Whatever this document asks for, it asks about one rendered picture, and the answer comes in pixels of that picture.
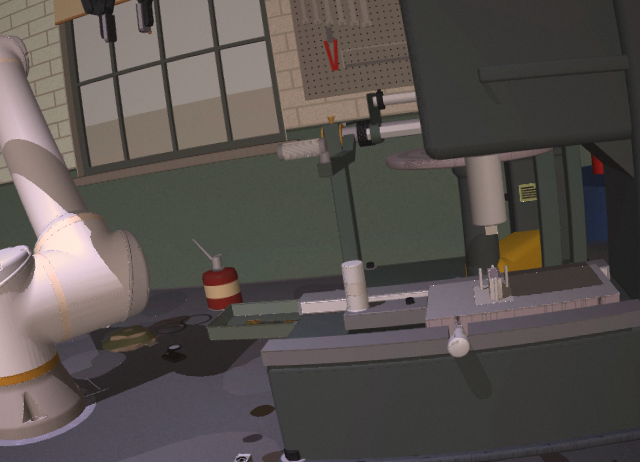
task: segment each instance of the red object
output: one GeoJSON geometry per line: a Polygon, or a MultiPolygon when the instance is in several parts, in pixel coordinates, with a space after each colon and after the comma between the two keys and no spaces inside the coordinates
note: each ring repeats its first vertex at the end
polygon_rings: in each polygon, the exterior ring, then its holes
{"type": "Polygon", "coordinates": [[[205,272],[202,274],[202,283],[211,310],[224,310],[231,304],[242,302],[238,273],[233,267],[205,272]]]}
{"type": "Polygon", "coordinates": [[[333,39],[333,52],[336,54],[336,59],[331,57],[331,50],[329,50],[329,42],[324,41],[324,48],[327,51],[327,57],[329,57],[329,63],[331,64],[331,71],[338,70],[338,39],[333,39]]]}
{"type": "Polygon", "coordinates": [[[604,165],[593,154],[591,154],[591,170],[594,175],[604,174],[604,165]]]}

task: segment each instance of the pegboard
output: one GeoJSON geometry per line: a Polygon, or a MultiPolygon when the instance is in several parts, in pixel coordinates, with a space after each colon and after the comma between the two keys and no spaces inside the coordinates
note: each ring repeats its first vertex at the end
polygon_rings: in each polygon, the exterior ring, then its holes
{"type": "Polygon", "coordinates": [[[398,0],[291,0],[291,15],[306,100],[413,86],[398,0]]]}

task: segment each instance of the white knob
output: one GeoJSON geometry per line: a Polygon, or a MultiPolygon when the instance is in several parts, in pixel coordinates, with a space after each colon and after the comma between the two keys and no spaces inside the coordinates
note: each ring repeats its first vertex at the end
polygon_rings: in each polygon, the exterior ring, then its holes
{"type": "Polygon", "coordinates": [[[471,346],[462,326],[456,325],[455,329],[453,329],[453,335],[447,344],[447,350],[454,357],[464,357],[469,353],[470,348],[471,346]]]}

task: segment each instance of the window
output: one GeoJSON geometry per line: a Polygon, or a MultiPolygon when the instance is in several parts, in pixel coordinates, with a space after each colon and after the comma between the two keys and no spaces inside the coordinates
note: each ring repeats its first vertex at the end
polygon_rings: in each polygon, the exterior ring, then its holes
{"type": "Polygon", "coordinates": [[[155,0],[150,34],[135,6],[115,43],[66,23],[84,175],[285,139],[263,0],[155,0]]]}

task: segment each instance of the window pane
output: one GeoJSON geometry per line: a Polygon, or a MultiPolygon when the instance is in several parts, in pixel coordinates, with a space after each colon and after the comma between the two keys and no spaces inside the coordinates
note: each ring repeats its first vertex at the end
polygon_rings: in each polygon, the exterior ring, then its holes
{"type": "Polygon", "coordinates": [[[171,131],[159,66],[120,76],[129,158],[171,152],[171,131]]]}
{"type": "Polygon", "coordinates": [[[213,47],[207,0],[160,0],[167,57],[213,47]]]}
{"type": "Polygon", "coordinates": [[[73,20],[80,82],[111,72],[109,44],[100,37],[100,21],[95,15],[73,20]]]}
{"type": "Polygon", "coordinates": [[[85,85],[80,88],[80,94],[87,127],[89,165],[96,167],[124,160],[113,79],[85,85]]]}
{"type": "Polygon", "coordinates": [[[213,0],[220,45],[264,35],[260,0],[213,0]]]}
{"type": "Polygon", "coordinates": [[[221,55],[234,140],[278,133],[266,44],[234,47],[221,55]]]}
{"type": "Polygon", "coordinates": [[[116,18],[118,36],[118,40],[114,44],[118,70],[130,69],[131,67],[160,60],[155,18],[154,26],[151,28],[151,35],[149,35],[138,32],[136,0],[116,5],[113,8],[113,15],[116,18]]]}
{"type": "Polygon", "coordinates": [[[167,65],[178,149],[227,141],[215,54],[167,65]]]}

